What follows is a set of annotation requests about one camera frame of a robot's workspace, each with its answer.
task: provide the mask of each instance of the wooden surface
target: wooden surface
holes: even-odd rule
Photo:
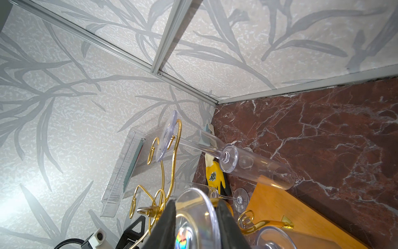
[[[257,184],[247,209],[254,211],[254,223],[280,221],[285,215],[294,223],[293,231],[334,241],[343,249],[368,248],[299,199],[271,186]]]

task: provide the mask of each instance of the wallpaper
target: wallpaper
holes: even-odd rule
[[[168,63],[218,100],[398,63],[395,0],[196,2]]]
[[[152,64],[173,0],[34,0],[44,8]],[[90,47],[82,44],[82,53]]]
[[[34,0],[153,63],[172,0]],[[194,0],[161,68],[221,100],[398,63],[395,0]],[[85,54],[88,43],[81,46]]]
[[[0,238],[4,248],[54,248],[102,227],[116,246],[131,192],[154,194],[158,164],[145,165],[171,110],[191,139],[214,108],[14,6],[0,33]],[[129,129],[147,138],[115,218],[101,196]],[[179,148],[177,178],[191,180],[200,153]],[[166,183],[171,162],[166,155]],[[138,206],[149,198],[138,197]]]

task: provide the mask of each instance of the gold wire holder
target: gold wire holder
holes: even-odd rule
[[[140,188],[141,190],[143,190],[145,192],[145,194],[147,194],[149,196],[149,198],[152,200],[152,205],[149,207],[142,207],[142,208],[138,208],[137,212],[139,214],[144,214],[146,216],[148,216],[149,220],[148,220],[148,229],[147,231],[144,233],[144,235],[134,243],[134,245],[132,245],[130,247],[130,249],[133,249],[134,247],[136,247],[140,242],[142,242],[144,240],[144,238],[151,233],[151,229],[152,227],[158,222],[160,216],[162,215],[162,212],[164,211],[164,208],[166,206],[167,201],[169,200],[173,188],[174,188],[174,175],[176,172],[176,159],[177,159],[177,149],[178,149],[178,144],[179,144],[179,140],[181,138],[181,130],[182,130],[182,123],[180,119],[177,119],[176,124],[178,125],[178,133],[177,133],[177,137],[175,135],[172,136],[172,138],[170,139],[170,142],[167,146],[167,150],[170,149],[173,141],[175,140],[176,143],[174,145],[174,149],[173,149],[173,157],[172,157],[172,177],[171,177],[171,183],[170,183],[170,188],[169,191],[167,192],[167,195],[165,194],[164,191],[164,166],[163,166],[163,160],[160,161],[160,167],[162,168],[162,188],[159,189],[156,194],[155,197],[152,197],[152,195],[148,192],[148,190],[146,190],[142,185],[138,185],[135,188],[134,191],[134,195],[133,195],[133,200],[131,201],[131,206],[130,206],[130,219],[133,217],[134,212],[135,212],[135,206],[136,206],[136,201],[137,199],[135,198],[135,195],[137,194],[138,189]],[[148,160],[147,160],[147,164],[150,165],[155,153],[155,143],[157,143],[157,145],[159,145],[159,137],[156,137],[153,142],[152,142],[152,146],[151,149],[149,151],[149,155],[148,155]],[[159,196],[159,203],[156,203],[156,199]]]
[[[285,216],[282,218],[282,221],[280,221],[280,222],[277,222],[275,220],[262,220],[250,227],[246,227],[247,225],[252,223],[253,220],[254,220],[254,212],[252,210],[246,210],[239,216],[238,226],[239,226],[240,232],[243,235],[254,233],[257,230],[260,230],[261,228],[270,226],[270,225],[275,226],[275,227],[288,228],[288,229],[293,229],[293,227],[294,227],[293,222],[290,221]]]

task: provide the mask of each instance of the black cable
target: black cable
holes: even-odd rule
[[[56,247],[54,247],[54,249],[60,249],[64,245],[72,244],[72,243],[82,245],[84,243],[84,240],[82,240],[82,239],[66,239],[66,240],[62,241],[61,243],[59,243]]]

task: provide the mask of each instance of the glass base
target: glass base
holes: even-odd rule
[[[234,208],[238,213],[246,210],[249,204],[249,195],[246,190],[238,188],[234,191]]]
[[[243,149],[244,149],[244,150],[247,150],[247,151],[250,151],[251,153],[254,153],[254,152],[253,152],[253,149],[250,148],[250,147],[244,147]]]

